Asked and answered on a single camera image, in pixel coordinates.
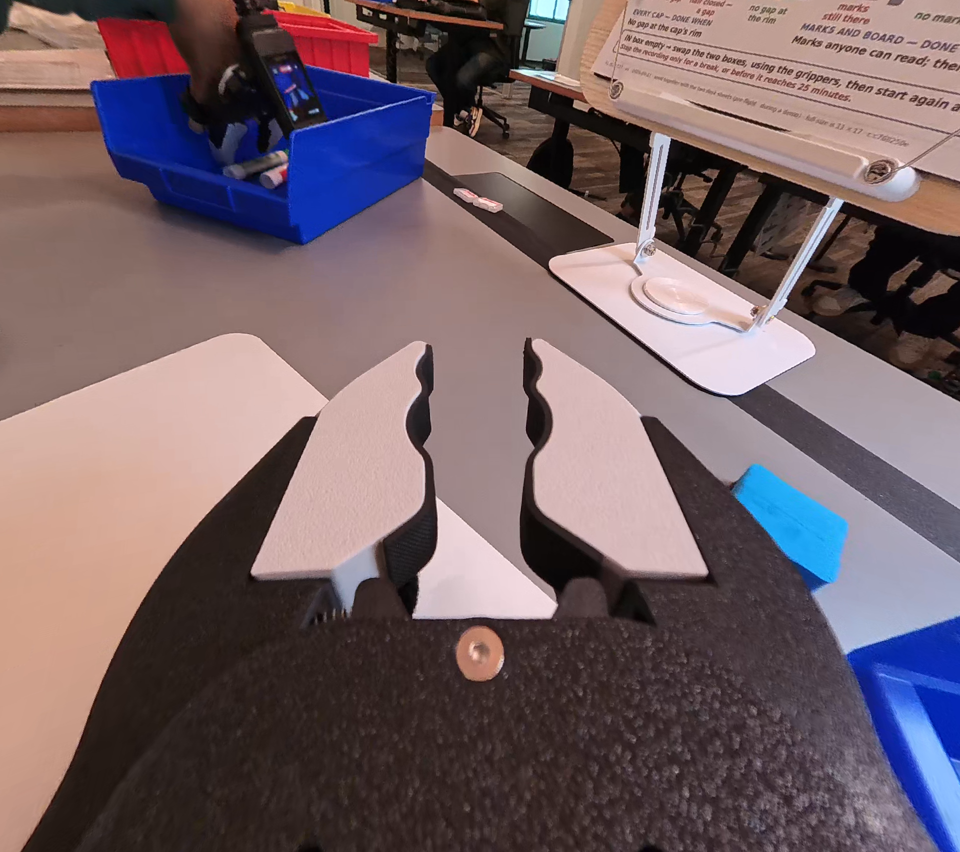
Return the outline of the printed instruction sign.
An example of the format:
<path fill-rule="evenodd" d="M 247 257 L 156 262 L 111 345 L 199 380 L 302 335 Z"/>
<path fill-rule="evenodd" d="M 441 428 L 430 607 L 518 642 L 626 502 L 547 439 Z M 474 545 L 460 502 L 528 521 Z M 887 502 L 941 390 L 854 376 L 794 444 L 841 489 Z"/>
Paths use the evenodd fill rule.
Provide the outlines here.
<path fill-rule="evenodd" d="M 630 0 L 594 73 L 958 181 L 959 0 Z"/>

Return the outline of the wooden backing board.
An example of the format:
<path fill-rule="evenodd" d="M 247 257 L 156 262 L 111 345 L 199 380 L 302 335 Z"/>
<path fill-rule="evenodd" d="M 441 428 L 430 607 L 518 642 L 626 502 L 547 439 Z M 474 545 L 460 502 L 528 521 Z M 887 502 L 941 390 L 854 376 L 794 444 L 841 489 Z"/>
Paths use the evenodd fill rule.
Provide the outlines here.
<path fill-rule="evenodd" d="M 664 92 L 655 90 L 649 93 L 625 88 L 615 79 L 606 79 L 594 73 L 595 60 L 603 51 L 618 13 L 629 8 L 629 1 L 605 0 L 603 11 L 594 21 L 591 45 L 584 54 L 581 68 L 583 87 L 588 101 L 603 111 L 625 117 L 638 125 L 643 124 L 644 118 L 652 118 L 655 122 L 674 120 L 683 128 L 679 140 L 689 144 L 714 146 L 722 156 L 743 160 L 755 170 L 764 171 L 750 164 L 748 158 L 735 149 L 739 141 L 750 141 L 747 133 L 748 126 L 777 133 L 792 133 L 733 114 L 704 108 Z M 851 151 L 834 141 L 825 141 L 825 143 Z M 851 152 L 866 153 L 862 150 Z M 877 199 L 851 192 L 843 195 L 844 200 L 857 203 L 868 210 L 906 225 L 932 233 L 957 236 L 958 181 L 954 182 L 921 171 L 918 173 L 917 192 L 902 202 L 882 203 Z M 809 178 L 803 178 L 801 184 L 818 191 L 819 184 Z"/>

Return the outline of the person's left hand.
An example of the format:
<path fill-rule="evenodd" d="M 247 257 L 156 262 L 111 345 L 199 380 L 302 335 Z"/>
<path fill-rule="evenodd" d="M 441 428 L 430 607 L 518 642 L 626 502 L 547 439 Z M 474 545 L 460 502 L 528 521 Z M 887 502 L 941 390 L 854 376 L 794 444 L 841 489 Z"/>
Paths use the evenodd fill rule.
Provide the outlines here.
<path fill-rule="evenodd" d="M 170 25 L 174 45 L 188 68 L 191 96 L 201 106 L 219 100 L 224 73 L 239 63 L 237 22 L 232 0 L 198 0 L 183 4 Z"/>

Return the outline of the white whiteboard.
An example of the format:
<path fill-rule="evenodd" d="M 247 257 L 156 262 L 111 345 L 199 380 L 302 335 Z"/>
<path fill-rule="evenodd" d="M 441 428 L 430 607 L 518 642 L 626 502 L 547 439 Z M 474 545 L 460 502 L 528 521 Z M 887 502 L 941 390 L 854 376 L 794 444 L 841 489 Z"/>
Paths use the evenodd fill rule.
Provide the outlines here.
<path fill-rule="evenodd" d="M 1 848 L 21 850 L 140 602 L 327 398 L 259 338 L 198 343 L 1 426 Z"/>

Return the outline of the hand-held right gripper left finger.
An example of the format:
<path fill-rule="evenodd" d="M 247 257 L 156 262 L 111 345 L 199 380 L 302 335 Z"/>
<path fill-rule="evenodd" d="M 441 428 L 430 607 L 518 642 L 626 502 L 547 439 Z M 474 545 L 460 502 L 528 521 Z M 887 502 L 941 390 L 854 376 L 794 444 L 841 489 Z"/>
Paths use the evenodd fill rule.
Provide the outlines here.
<path fill-rule="evenodd" d="M 437 546 L 433 382 L 433 350 L 414 341 L 320 409 L 251 566 L 255 580 L 326 580 L 349 612 L 361 583 L 384 578 L 414 609 Z"/>

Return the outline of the white paper sheet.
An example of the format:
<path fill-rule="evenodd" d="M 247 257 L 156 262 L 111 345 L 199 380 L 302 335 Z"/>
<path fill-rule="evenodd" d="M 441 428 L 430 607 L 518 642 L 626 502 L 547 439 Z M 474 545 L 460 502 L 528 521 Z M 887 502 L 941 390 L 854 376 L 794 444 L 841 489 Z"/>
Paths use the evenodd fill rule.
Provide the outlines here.
<path fill-rule="evenodd" d="M 2 50 L 1 90 L 88 90 L 91 83 L 114 79 L 102 49 Z"/>

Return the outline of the black office chair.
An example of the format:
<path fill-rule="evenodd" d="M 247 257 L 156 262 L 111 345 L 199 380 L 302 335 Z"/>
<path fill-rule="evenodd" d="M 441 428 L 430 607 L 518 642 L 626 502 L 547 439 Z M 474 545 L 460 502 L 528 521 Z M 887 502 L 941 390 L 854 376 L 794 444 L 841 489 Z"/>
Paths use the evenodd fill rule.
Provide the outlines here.
<path fill-rule="evenodd" d="M 510 78 L 511 71 L 525 64 L 532 31 L 540 28 L 536 24 L 528 25 L 530 4 L 531 0 L 506 0 L 502 29 L 497 32 L 505 43 L 506 51 L 499 59 L 486 66 L 477 89 L 475 105 L 478 118 L 496 125 L 503 139 L 510 138 L 510 124 L 503 114 L 487 105 L 484 92 L 504 83 L 510 85 L 514 81 Z"/>

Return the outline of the black tape strip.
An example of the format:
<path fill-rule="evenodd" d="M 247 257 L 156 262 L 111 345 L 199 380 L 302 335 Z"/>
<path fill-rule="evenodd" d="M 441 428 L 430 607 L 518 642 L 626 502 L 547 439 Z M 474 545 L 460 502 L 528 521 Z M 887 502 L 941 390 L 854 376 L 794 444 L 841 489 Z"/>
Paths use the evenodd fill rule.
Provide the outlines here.
<path fill-rule="evenodd" d="M 959 559 L 958 506 L 934 493 L 844 433 L 760 385 L 725 400 L 750 415 L 933 546 Z"/>

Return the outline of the blue foam eraser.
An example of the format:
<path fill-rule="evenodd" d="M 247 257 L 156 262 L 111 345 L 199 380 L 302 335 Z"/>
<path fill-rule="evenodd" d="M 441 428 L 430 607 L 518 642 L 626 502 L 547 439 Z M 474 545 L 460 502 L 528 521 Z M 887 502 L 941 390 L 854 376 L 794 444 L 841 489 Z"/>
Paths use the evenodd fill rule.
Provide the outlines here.
<path fill-rule="evenodd" d="M 732 493 L 797 568 L 810 592 L 836 581 L 849 531 L 845 519 L 758 464 L 737 480 Z"/>

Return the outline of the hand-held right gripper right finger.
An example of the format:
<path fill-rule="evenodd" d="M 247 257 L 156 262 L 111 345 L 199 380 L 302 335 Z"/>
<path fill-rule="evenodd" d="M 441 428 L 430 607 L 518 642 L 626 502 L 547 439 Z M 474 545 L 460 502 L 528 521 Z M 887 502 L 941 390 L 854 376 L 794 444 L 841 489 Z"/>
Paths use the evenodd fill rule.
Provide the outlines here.
<path fill-rule="evenodd" d="M 604 378 L 525 341 L 531 443 L 520 542 L 544 581 L 703 581 L 709 569 L 642 414 Z"/>

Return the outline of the red plastic bin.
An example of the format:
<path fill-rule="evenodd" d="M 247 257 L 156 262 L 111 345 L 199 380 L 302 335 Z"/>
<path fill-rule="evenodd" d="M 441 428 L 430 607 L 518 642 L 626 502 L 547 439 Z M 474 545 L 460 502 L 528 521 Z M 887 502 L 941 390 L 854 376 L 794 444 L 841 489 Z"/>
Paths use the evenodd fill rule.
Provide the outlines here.
<path fill-rule="evenodd" d="M 286 8 L 272 15 L 291 35 L 307 66 L 369 76 L 369 50 L 378 41 L 374 33 L 334 18 L 303 15 Z M 188 70 L 168 27 L 161 22 L 106 18 L 98 20 L 97 26 L 119 79 L 185 74 Z"/>

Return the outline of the black bag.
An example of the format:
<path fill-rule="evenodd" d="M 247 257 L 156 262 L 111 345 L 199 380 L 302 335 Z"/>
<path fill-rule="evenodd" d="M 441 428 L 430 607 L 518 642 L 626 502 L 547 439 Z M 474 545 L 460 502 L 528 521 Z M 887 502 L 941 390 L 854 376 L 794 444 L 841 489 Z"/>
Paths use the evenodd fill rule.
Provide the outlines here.
<path fill-rule="evenodd" d="M 569 138 L 546 138 L 526 163 L 528 170 L 564 189 L 570 189 L 573 167 L 574 149 Z"/>

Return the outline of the clear plastic bags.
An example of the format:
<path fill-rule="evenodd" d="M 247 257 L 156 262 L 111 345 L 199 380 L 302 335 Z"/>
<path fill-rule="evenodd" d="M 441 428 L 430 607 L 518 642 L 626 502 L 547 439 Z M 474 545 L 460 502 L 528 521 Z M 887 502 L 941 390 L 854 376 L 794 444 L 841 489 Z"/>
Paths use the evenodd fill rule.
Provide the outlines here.
<path fill-rule="evenodd" d="M 56 50 L 99 50 L 106 47 L 96 23 L 74 14 L 56 15 L 32 6 L 15 3 L 6 21 L 7 29 Z"/>

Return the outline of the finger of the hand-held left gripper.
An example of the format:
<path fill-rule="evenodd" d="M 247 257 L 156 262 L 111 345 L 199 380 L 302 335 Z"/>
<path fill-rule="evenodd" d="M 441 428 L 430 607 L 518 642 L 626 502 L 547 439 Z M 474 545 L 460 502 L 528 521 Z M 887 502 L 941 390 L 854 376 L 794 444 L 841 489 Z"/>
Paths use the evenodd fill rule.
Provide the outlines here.
<path fill-rule="evenodd" d="M 252 157 L 252 122 L 213 123 L 206 127 L 213 162 L 235 164 Z"/>

